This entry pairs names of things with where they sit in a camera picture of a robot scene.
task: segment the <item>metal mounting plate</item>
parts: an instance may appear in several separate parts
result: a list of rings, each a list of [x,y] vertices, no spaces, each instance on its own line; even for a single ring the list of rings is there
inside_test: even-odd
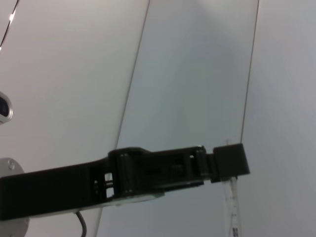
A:
[[[11,158],[0,158],[0,177],[24,174],[22,167]],[[24,237],[29,227],[29,218],[0,221],[1,237]]]

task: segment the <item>round metal base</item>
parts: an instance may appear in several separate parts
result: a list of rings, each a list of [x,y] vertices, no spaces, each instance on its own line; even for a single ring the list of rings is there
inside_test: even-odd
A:
[[[11,158],[0,158],[0,177],[23,174],[22,167]],[[29,227],[29,218],[0,221],[1,237],[24,237]]]

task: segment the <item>camera lens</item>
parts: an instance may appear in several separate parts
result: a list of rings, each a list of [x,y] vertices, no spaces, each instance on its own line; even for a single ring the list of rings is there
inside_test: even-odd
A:
[[[0,115],[8,117],[9,115],[9,105],[5,99],[0,97]]]

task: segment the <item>black arm segment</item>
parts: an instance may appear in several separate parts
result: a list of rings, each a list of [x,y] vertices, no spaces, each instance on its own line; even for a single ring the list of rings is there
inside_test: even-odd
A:
[[[114,150],[107,158],[0,178],[0,221],[82,209],[136,195],[163,193],[249,174],[242,144],[149,152]],[[111,181],[105,180],[112,174]],[[114,188],[107,197],[106,190]]]

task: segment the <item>metal screw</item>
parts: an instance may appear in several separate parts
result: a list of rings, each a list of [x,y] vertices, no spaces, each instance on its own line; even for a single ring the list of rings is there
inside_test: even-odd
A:
[[[14,170],[14,168],[15,168],[14,160],[9,159],[9,160],[8,160],[8,165],[9,165],[9,169],[10,169],[10,170]]]

